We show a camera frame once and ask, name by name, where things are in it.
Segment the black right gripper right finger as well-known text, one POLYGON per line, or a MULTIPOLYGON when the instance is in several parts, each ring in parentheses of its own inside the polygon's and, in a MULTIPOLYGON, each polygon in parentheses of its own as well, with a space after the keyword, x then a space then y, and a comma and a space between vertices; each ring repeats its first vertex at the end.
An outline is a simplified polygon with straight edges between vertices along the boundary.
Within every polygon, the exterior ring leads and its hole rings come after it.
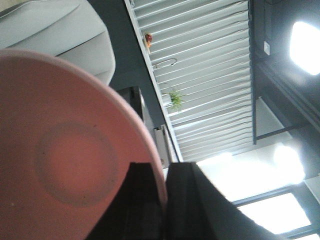
POLYGON ((194 162, 172 163, 166 178, 169 240, 280 240, 229 202, 194 162))

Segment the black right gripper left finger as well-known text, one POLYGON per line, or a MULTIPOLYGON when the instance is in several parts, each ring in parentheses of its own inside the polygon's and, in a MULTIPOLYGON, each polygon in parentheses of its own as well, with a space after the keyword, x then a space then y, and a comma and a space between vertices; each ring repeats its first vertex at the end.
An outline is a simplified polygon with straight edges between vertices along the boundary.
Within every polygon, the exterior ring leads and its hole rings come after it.
POLYGON ((129 165, 125 179, 88 240, 164 240, 167 191, 151 163, 129 165))

